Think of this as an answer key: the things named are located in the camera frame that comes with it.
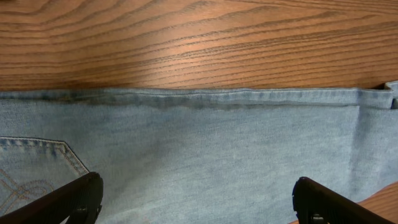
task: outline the wood grain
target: wood grain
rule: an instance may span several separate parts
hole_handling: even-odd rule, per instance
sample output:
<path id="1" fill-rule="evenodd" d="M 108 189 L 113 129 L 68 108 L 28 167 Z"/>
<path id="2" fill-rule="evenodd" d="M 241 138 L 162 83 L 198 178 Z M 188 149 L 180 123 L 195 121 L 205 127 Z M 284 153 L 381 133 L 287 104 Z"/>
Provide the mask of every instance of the wood grain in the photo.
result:
<path id="1" fill-rule="evenodd" d="M 3 0 L 0 90 L 379 88 L 396 0 Z M 362 202 L 398 222 L 398 183 Z"/>

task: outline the pocket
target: pocket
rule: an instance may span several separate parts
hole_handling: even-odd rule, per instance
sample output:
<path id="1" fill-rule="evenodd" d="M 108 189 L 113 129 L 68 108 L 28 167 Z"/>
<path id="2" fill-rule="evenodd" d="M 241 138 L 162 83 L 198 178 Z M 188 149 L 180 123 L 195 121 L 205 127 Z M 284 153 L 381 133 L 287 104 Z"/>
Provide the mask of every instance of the pocket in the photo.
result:
<path id="1" fill-rule="evenodd" d="M 63 141 L 0 137 L 0 216 L 87 173 Z"/>

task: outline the wooden table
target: wooden table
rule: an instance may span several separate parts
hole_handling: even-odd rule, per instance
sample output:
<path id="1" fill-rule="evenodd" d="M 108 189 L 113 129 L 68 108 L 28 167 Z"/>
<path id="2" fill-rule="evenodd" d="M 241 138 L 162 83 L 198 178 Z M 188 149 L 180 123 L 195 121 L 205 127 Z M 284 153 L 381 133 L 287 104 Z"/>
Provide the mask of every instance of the wooden table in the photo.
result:
<path id="1" fill-rule="evenodd" d="M 393 80 L 396 0 L 0 0 L 0 90 Z M 398 222 L 398 183 L 362 205 Z"/>

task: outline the black object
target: black object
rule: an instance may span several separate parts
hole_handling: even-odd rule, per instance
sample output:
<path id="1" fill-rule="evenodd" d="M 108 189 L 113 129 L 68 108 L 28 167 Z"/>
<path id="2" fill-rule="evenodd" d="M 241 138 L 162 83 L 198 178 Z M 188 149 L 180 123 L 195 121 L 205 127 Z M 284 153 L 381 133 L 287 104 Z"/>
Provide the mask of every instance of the black object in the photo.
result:
<path id="1" fill-rule="evenodd" d="M 391 224 L 338 193 L 301 177 L 293 189 L 293 209 L 300 224 Z"/>
<path id="2" fill-rule="evenodd" d="M 94 224 L 101 211 L 103 180 L 90 172 L 63 187 L 15 210 L 0 223 Z"/>

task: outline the jeans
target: jeans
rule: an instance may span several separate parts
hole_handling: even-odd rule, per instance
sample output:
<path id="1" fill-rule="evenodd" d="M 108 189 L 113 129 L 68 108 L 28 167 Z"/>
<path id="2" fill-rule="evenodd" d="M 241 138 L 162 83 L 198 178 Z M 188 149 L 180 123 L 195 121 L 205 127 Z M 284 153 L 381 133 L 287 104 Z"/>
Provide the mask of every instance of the jeans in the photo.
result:
<path id="1" fill-rule="evenodd" d="M 307 176 L 354 200 L 398 180 L 385 90 L 0 93 L 0 215 L 86 174 L 97 223 L 287 223 Z"/>

